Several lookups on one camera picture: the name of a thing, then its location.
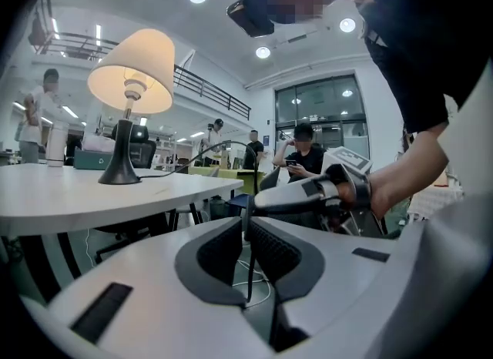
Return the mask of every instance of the white shirt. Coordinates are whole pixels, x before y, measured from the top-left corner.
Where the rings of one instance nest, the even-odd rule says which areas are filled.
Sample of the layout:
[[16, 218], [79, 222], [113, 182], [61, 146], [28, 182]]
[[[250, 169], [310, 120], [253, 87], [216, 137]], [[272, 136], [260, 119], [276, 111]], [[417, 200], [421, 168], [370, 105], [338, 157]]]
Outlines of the white shirt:
[[[209, 143], [211, 146], [213, 146], [214, 144], [219, 144], [221, 142], [221, 134], [216, 132], [216, 130], [212, 129], [210, 131], [210, 138], [209, 138]], [[218, 159], [215, 159], [214, 158], [214, 155], [220, 155], [220, 151], [217, 150], [216, 152], [214, 152], [213, 149], [211, 149], [210, 151], [207, 151], [206, 152], [206, 157], [207, 158], [211, 158], [211, 159], [214, 159], [214, 160], [218, 160]]]
[[32, 99], [34, 101], [33, 117], [35, 117], [38, 120], [38, 125], [37, 126], [29, 125], [27, 118], [24, 116], [24, 121], [22, 123], [22, 130], [21, 133], [19, 134], [18, 140], [29, 141], [31, 143], [37, 143], [38, 145], [41, 145], [41, 131], [42, 131], [41, 117], [43, 114], [43, 102], [45, 99], [45, 90], [43, 89], [42, 86], [36, 86], [29, 93], [29, 95], [32, 96]]

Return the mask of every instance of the table lamp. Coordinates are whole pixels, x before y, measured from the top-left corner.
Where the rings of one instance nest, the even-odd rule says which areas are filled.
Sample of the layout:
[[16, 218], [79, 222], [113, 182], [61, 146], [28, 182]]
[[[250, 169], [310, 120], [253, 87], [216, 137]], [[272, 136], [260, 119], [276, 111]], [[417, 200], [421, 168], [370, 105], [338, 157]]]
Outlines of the table lamp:
[[154, 29], [142, 29], [120, 42], [89, 73], [87, 85], [102, 102], [124, 111], [118, 121], [115, 149], [99, 183], [138, 183], [130, 162], [130, 113], [162, 112], [173, 104], [175, 46]]

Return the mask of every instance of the lampshade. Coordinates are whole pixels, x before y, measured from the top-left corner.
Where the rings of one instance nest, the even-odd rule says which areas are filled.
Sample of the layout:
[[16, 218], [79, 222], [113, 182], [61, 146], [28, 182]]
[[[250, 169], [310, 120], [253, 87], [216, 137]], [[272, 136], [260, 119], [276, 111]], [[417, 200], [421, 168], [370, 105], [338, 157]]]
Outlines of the lampshade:
[[125, 81], [135, 74], [144, 79], [147, 89], [135, 101], [132, 112], [152, 114], [173, 104], [173, 41], [155, 29], [142, 29], [120, 42], [89, 73], [91, 93], [116, 109], [126, 106]]

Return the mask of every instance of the white cup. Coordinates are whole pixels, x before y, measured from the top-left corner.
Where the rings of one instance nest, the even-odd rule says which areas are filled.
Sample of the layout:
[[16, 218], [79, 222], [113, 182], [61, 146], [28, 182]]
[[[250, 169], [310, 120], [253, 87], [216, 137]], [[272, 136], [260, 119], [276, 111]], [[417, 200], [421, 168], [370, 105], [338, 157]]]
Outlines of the white cup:
[[54, 122], [49, 131], [48, 146], [46, 148], [46, 160], [48, 166], [62, 167], [64, 149], [69, 135], [69, 124], [66, 122]]

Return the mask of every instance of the railing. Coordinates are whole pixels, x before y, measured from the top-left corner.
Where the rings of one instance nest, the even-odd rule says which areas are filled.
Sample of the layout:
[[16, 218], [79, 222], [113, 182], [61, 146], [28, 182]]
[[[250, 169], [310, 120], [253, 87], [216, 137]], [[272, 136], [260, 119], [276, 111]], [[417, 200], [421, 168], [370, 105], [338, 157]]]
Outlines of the railing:
[[[104, 58], [111, 50], [118, 45], [105, 39], [97, 39], [88, 35], [77, 35], [75, 33], [54, 33], [51, 31], [41, 45], [34, 45], [36, 54], [60, 54], [64, 57], [84, 59], [98, 62]], [[206, 81], [183, 67], [175, 65], [173, 74], [173, 83], [175, 86], [182, 86], [191, 92], [196, 93], [199, 97], [206, 98], [220, 104], [246, 119], [250, 119], [251, 108], [241, 102], [228, 92]]]

